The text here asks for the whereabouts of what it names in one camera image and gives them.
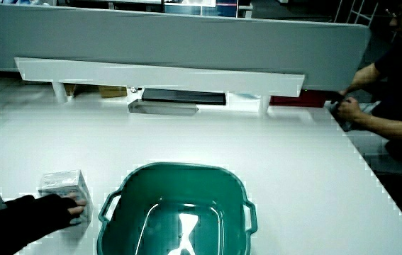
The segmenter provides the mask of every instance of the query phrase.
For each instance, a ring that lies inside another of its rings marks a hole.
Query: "eyeglasses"
[[[397,14],[394,12],[390,12],[390,10],[386,9],[385,12],[392,18],[400,19],[402,17],[402,10],[399,11]]]

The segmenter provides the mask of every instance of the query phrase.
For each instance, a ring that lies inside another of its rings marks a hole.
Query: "black sleeve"
[[[70,198],[52,194],[34,199],[25,196],[7,202],[0,210],[0,254],[15,254],[27,244],[68,227],[73,218],[68,208],[76,207]]]
[[[397,72],[402,68],[402,47],[393,46],[384,56],[374,63],[377,71],[384,77]]]

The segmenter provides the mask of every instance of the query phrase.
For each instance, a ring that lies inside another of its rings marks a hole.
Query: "basin handle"
[[[112,192],[108,195],[106,202],[104,203],[103,207],[101,208],[99,219],[103,223],[109,222],[109,219],[106,217],[109,211],[109,207],[111,206],[115,197],[120,196],[122,194],[122,189],[118,189],[117,191]]]
[[[256,216],[256,207],[253,203],[246,200],[245,205],[250,209],[250,217],[251,217],[251,228],[247,230],[250,234],[253,234],[257,231],[257,216]]]

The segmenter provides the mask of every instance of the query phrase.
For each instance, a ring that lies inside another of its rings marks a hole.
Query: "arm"
[[[375,132],[388,140],[402,141],[402,121],[388,120],[375,117],[366,113],[361,113],[355,122],[366,130]]]
[[[377,81],[380,76],[381,73],[379,72],[379,70],[377,70],[375,64],[372,63],[369,66],[364,67],[356,72],[350,86],[340,93],[342,95],[345,95],[359,89],[364,89],[368,85],[373,84],[375,81]]]
[[[79,217],[85,201],[47,195],[35,199],[25,196],[7,203],[0,210],[0,254],[15,254],[27,244],[69,226]]]
[[[354,98],[348,98],[347,101],[340,104],[338,115],[388,140],[402,141],[402,121],[388,120],[363,113]]]

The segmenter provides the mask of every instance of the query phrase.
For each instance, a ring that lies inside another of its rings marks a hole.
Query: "hand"
[[[82,213],[82,211],[84,211],[84,207],[87,204],[87,201],[85,199],[79,199],[76,200],[76,193],[70,193],[68,195],[65,195],[63,198],[71,198],[73,199],[76,204],[78,205],[75,208],[68,208],[68,212],[73,215],[73,216],[78,216]]]
[[[345,96],[345,95],[347,95],[347,89],[345,89],[345,90],[343,90],[343,91],[338,91],[338,93],[339,93],[341,96]]]
[[[346,121],[354,122],[361,113],[358,101],[353,97],[347,98],[337,107],[337,115]]]

